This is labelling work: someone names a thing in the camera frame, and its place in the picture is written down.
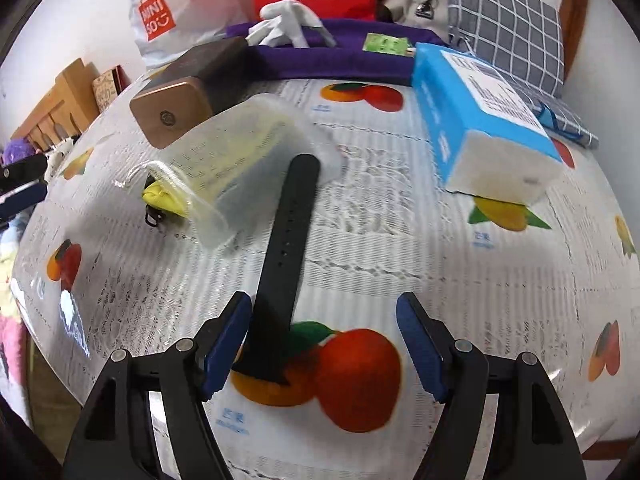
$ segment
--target wooden board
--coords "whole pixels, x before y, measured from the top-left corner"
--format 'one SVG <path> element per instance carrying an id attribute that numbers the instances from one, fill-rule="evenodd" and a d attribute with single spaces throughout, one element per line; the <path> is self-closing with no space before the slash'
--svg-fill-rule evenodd
<path id="1" fill-rule="evenodd" d="M 84 132 L 98 116 L 93 79 L 82 60 L 76 59 L 56 77 L 54 87 L 11 138 L 27 138 L 34 147 L 46 151 L 63 138 Z"/>

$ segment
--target plastic container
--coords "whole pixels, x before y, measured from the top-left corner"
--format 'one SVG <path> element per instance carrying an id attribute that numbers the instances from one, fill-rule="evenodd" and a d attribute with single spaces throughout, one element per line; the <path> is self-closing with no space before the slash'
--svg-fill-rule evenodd
<path id="1" fill-rule="evenodd" d="M 338 178 L 344 157 L 331 134 L 298 108 L 259 94 L 199 124 L 142 166 L 184 201 L 201 243 L 226 243 L 266 208 L 275 209 L 289 163 L 311 153 L 319 185 Z"/>

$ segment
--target tissue box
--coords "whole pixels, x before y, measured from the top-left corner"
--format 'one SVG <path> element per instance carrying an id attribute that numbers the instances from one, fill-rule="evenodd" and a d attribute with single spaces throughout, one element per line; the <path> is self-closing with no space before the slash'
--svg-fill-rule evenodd
<path id="1" fill-rule="evenodd" d="M 494 67 L 419 43 L 413 86 L 448 191 L 530 205 L 562 173 L 552 141 Z"/>

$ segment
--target fruit print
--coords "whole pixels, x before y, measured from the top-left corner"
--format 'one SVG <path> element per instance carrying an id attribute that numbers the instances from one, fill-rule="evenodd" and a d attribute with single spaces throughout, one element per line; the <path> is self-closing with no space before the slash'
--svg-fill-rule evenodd
<path id="1" fill-rule="evenodd" d="M 631 239 L 629 228 L 626 226 L 625 219 L 620 215 L 616 215 L 616 231 L 618 232 L 618 236 L 622 242 L 622 254 L 631 259 L 632 254 L 637 254 L 636 248 L 634 247 L 633 240 Z"/>
<path id="2" fill-rule="evenodd" d="M 611 325 L 608 340 L 604 365 L 609 375 L 615 375 L 620 370 L 620 329 L 617 321 L 614 321 L 613 325 Z"/>
<path id="3" fill-rule="evenodd" d="M 493 222 L 507 231 L 520 232 L 528 226 L 551 229 L 545 221 L 534 215 L 526 206 L 499 202 L 479 196 L 474 197 L 476 206 L 469 215 L 469 224 Z"/>
<path id="4" fill-rule="evenodd" d="M 620 329 L 617 321 L 607 323 L 596 341 L 589 358 L 588 381 L 593 383 L 605 368 L 611 376 L 620 370 Z"/>
<path id="5" fill-rule="evenodd" d="M 551 141 L 553 142 L 554 146 L 556 147 L 556 150 L 558 150 L 558 155 L 560 155 L 560 158 L 562 158 L 562 160 L 564 161 L 564 163 L 571 168 L 572 170 L 575 169 L 575 163 L 574 163 L 574 158 L 571 155 L 571 152 L 569 151 L 569 148 L 566 147 L 562 142 L 560 142 L 557 139 L 554 139 L 553 137 L 550 137 Z"/>
<path id="6" fill-rule="evenodd" d="M 243 397 L 263 406 L 299 406 L 316 396 L 314 373 L 317 364 L 318 348 L 314 348 L 287 363 L 283 374 L 288 385 L 255 379 L 233 370 L 231 383 Z"/>
<path id="7" fill-rule="evenodd" d="M 94 152 L 94 148 L 89 148 L 82 155 L 72 160 L 69 165 L 62 172 L 62 176 L 65 180 L 71 180 L 76 175 L 84 174 L 84 169 L 89 161 L 89 157 Z"/>
<path id="8" fill-rule="evenodd" d="M 364 99 L 365 87 L 361 83 L 338 83 L 322 88 L 320 97 L 336 103 L 354 103 Z"/>
<path id="9" fill-rule="evenodd" d="M 373 330 L 342 332 L 320 350 L 316 395 L 336 426 L 368 433 L 388 423 L 400 391 L 400 356 Z"/>
<path id="10" fill-rule="evenodd" d="M 404 98 L 398 90 L 381 85 L 365 87 L 364 100 L 383 112 L 399 112 L 404 105 Z"/>
<path id="11" fill-rule="evenodd" d="M 78 275 L 81 260 L 82 247 L 67 239 L 49 258 L 47 276 L 52 282 L 60 280 L 62 290 L 71 290 Z"/>
<path id="12" fill-rule="evenodd" d="M 245 398 L 265 406 L 299 406 L 318 398 L 336 426 L 366 433 L 388 423 L 398 400 L 398 351 L 368 329 L 335 332 L 315 321 L 295 323 L 287 341 L 288 385 L 232 371 L 231 383 Z"/>
<path id="13" fill-rule="evenodd" d="M 320 97 L 337 103 L 365 100 L 382 112 L 399 112 L 404 106 L 402 94 L 394 88 L 383 85 L 337 83 L 322 88 Z"/>

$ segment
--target yellow cloth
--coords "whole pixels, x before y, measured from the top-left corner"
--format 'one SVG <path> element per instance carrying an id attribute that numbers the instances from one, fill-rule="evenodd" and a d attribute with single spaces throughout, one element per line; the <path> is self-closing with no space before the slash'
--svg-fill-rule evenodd
<path id="1" fill-rule="evenodd" d="M 142 200 L 156 209 L 169 211 L 183 218 L 189 217 L 185 206 L 176 200 L 157 180 L 142 192 Z"/>

